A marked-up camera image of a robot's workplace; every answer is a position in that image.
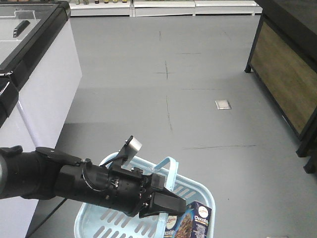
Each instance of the concrete floor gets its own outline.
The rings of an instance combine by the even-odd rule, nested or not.
[[[71,24],[83,71],[57,148],[98,164],[133,134],[216,202],[215,238],[315,238],[316,177],[253,74],[259,16],[91,17]],[[231,110],[214,101],[228,99]],[[31,228],[61,201],[40,201]],[[32,238],[73,237],[68,200]]]

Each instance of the light blue basket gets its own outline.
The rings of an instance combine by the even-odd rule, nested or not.
[[[114,158],[118,153],[107,156],[101,164]],[[163,166],[169,163],[169,169]],[[186,203],[199,201],[212,209],[207,238],[213,238],[215,203],[212,194],[202,184],[177,174],[178,162],[167,157],[159,164],[135,156],[125,169],[138,167],[144,174],[157,173],[167,177],[165,187]],[[83,203],[74,225],[75,238],[163,238],[168,214],[133,218],[112,209]]]

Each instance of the chocolate cereal box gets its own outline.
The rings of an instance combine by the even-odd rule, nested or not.
[[[194,201],[182,216],[169,216],[164,238],[206,238],[211,208]]]

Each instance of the black robotic arm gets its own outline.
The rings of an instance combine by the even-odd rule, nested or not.
[[[160,212],[184,213],[186,201],[164,187],[164,176],[121,167],[139,150],[135,140],[131,136],[118,155],[101,166],[52,148],[37,147],[28,153],[21,146],[0,148],[0,199],[60,196],[122,211],[131,217],[139,213],[140,218]]]

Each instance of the white shelf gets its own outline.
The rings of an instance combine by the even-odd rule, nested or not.
[[[132,16],[131,1],[113,3],[104,3],[100,0],[99,4],[95,4],[95,1],[90,0],[89,4],[75,4],[74,0],[70,3],[71,16],[100,16],[100,15],[129,15]]]
[[[196,14],[256,14],[262,9],[252,0],[134,0],[95,4],[90,0],[88,5],[69,5],[72,16],[129,15],[129,16],[168,16]]]
[[[256,14],[262,9],[251,0],[196,0],[196,14]]]
[[[194,15],[193,0],[135,0],[133,16]]]

